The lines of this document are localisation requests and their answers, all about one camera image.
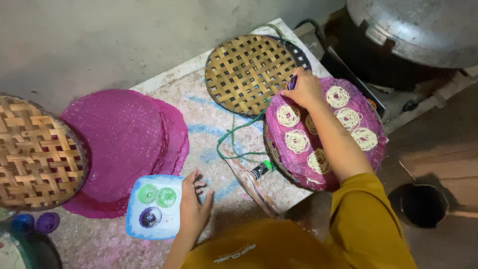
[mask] concrete floor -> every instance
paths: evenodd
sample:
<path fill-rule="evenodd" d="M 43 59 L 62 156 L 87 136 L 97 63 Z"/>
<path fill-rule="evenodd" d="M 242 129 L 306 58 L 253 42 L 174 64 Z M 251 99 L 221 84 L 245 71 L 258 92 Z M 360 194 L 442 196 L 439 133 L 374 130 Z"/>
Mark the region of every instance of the concrete floor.
<path fill-rule="evenodd" d="M 413 182 L 413 178 L 400 165 L 390 148 L 387 155 L 377 176 L 386 194 L 389 194 L 396 187 Z M 331 199 L 332 194 L 329 192 L 316 192 L 291 208 L 286 217 L 323 242 L 328 233 Z M 476 268 L 477 220 L 447 216 L 436 229 L 415 228 L 403 222 L 402 228 L 418 268 Z"/>

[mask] green string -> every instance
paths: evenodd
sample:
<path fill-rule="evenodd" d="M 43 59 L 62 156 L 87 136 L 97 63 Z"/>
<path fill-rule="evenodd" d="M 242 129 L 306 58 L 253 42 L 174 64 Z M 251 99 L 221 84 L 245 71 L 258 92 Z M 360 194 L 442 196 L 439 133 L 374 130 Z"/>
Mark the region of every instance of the green string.
<path fill-rule="evenodd" d="M 232 115 L 232 129 L 234 130 L 234 124 L 236 122 L 236 115 L 233 114 Z M 234 147 L 234 132 L 231 133 L 231 145 L 232 145 L 232 150 L 234 151 L 234 153 L 239 156 L 240 154 L 237 153 L 236 151 L 236 148 Z M 252 159 L 249 159 L 249 158 L 246 158 L 244 156 L 241 156 L 240 158 L 246 160 L 246 161 L 249 161 L 251 163 L 262 163 L 262 162 L 259 162 L 259 161 L 256 161 L 256 160 L 252 160 Z"/>
<path fill-rule="evenodd" d="M 238 129 L 240 128 L 244 128 L 244 127 L 247 127 L 251 124 L 253 124 L 254 122 L 258 121 L 259 118 L 266 112 L 266 110 L 264 109 L 261 113 L 259 113 L 259 115 L 257 115 L 257 117 L 255 117 L 253 120 L 251 121 L 248 121 L 246 122 L 245 124 L 241 125 L 241 126 L 238 126 L 238 127 L 235 127 L 235 128 L 232 128 L 232 130 L 226 130 L 226 133 L 217 141 L 217 147 L 216 147 L 216 151 L 217 153 L 219 154 L 219 156 L 221 156 L 221 158 L 223 159 L 237 159 L 237 158 L 241 158 L 243 156 L 246 156 L 246 155 L 263 155 L 263 154 L 267 154 L 267 152 L 247 152 L 247 153 L 243 153 L 243 154 L 237 154 L 236 150 L 234 149 L 234 147 L 232 147 L 232 149 L 234 150 L 234 153 L 236 153 L 237 156 L 234 156 L 234 157 L 226 157 L 224 156 L 221 151 L 219 150 L 219 146 L 222 144 L 222 142 L 224 141 L 224 139 L 226 139 L 229 135 L 232 135 L 234 134 L 235 131 L 237 131 Z"/>

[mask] gray wall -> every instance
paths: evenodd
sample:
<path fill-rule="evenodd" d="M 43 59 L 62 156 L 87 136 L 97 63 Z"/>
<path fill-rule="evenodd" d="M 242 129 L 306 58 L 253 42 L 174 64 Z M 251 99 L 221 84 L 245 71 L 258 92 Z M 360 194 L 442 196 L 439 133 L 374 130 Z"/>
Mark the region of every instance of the gray wall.
<path fill-rule="evenodd" d="M 59 113 L 130 88 L 221 41 L 282 18 L 294 27 L 345 0 L 3 0 L 0 91 Z"/>

